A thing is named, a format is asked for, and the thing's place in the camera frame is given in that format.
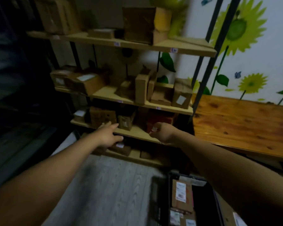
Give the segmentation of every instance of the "wall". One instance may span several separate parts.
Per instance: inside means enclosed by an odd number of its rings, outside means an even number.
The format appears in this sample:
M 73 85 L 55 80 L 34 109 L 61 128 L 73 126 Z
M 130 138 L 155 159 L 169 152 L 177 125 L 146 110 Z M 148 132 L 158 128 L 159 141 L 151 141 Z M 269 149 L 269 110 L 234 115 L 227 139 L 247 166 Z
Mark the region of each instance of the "wall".
M 122 27 L 122 6 L 149 7 L 150 4 L 155 4 L 170 8 L 174 13 L 173 35 L 204 38 L 216 1 L 76 0 L 76 3 L 89 27 Z M 210 41 L 212 44 L 218 36 L 229 3 L 230 0 L 223 1 Z M 283 0 L 241 0 L 238 10 L 208 81 L 206 93 L 278 104 L 283 98 Z M 60 65 L 75 65 L 69 43 L 52 43 Z M 77 49 L 82 67 L 87 67 L 88 60 L 94 60 L 92 46 L 77 44 Z M 110 66 L 115 84 L 125 78 L 126 63 L 129 75 L 138 74 L 142 65 L 156 69 L 158 52 L 133 51 L 133 55 L 127 58 L 117 48 L 96 45 L 95 49 L 98 65 Z M 159 76 L 165 75 L 169 83 L 172 83 L 175 77 L 192 78 L 198 57 L 182 54 L 170 56 L 176 72 L 169 71 L 172 69 L 171 62 L 167 66 L 169 70 L 160 65 Z M 209 58 L 205 58 L 203 61 L 197 79 L 199 81 L 203 77 L 208 60 Z M 219 68 L 219 76 L 212 91 Z

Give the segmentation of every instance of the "butterfly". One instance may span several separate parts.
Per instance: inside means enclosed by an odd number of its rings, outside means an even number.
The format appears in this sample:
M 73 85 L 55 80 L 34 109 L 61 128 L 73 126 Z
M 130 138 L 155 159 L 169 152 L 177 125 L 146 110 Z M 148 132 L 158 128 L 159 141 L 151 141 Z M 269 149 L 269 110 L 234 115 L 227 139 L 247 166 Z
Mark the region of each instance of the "butterfly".
M 235 78 L 241 78 L 241 71 L 235 73 Z
M 204 6 L 206 5 L 207 3 L 211 2 L 212 0 L 202 0 L 201 1 L 201 5 Z

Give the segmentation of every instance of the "right arm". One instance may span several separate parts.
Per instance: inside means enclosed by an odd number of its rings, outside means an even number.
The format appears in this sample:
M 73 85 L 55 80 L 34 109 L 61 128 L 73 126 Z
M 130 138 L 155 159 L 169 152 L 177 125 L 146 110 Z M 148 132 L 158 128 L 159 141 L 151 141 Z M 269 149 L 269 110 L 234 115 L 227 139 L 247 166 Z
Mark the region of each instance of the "right arm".
M 223 148 L 201 141 L 166 123 L 152 137 L 170 143 L 194 163 L 248 226 L 283 225 L 283 177 Z

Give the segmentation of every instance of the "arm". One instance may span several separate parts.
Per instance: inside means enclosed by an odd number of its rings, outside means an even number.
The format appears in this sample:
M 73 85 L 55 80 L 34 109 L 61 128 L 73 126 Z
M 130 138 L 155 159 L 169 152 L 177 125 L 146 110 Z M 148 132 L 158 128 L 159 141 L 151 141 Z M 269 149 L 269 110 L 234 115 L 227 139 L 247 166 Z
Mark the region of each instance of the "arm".
M 155 127 L 150 135 L 181 148 L 248 226 L 283 225 L 283 177 L 169 124 Z
M 41 225 L 76 171 L 97 147 L 110 147 L 118 124 L 108 123 L 65 150 L 36 164 L 0 187 L 0 225 Z

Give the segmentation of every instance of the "wooden tabletop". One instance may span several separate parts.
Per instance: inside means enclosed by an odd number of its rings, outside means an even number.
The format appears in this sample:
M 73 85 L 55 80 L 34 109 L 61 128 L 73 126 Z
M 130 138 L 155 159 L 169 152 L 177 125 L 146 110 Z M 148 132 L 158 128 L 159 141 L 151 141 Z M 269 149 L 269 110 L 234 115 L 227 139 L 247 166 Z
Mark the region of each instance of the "wooden tabletop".
M 202 140 L 283 161 L 283 106 L 203 95 L 193 122 Z

